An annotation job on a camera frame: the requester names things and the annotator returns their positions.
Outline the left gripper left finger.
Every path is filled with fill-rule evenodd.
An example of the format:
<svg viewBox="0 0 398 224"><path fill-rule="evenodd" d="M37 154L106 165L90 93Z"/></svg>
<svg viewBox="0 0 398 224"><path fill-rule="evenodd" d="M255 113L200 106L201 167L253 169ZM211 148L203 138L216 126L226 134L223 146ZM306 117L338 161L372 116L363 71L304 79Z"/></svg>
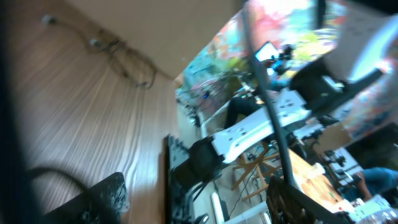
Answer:
<svg viewBox="0 0 398 224"><path fill-rule="evenodd" d="M124 175L115 172L58 208L46 213L47 223L119 223L130 208Z"/></svg>

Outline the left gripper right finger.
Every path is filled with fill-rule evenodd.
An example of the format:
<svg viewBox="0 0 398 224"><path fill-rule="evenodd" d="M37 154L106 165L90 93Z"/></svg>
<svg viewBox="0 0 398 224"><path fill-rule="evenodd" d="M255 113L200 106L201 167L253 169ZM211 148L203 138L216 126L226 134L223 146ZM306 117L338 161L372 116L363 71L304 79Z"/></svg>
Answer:
<svg viewBox="0 0 398 224"><path fill-rule="evenodd" d="M278 177L271 177L270 179L266 204L272 224L350 223L343 215L331 213Z"/></svg>

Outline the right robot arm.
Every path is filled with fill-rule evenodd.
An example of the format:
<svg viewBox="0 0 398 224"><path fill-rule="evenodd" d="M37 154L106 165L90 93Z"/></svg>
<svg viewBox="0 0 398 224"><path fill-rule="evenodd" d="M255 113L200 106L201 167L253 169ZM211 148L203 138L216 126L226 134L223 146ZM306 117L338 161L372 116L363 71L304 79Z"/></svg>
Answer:
<svg viewBox="0 0 398 224"><path fill-rule="evenodd" d="M232 127L195 142L188 150L188 159L174 169L174 176L186 189L210 181L223 164L233 162L258 141L274 135L282 153L286 182L292 185L293 171L283 128L301 129L307 120L330 114L382 75L380 69L373 67L358 78L341 78L320 57L303 67L276 100L270 100Z"/></svg>

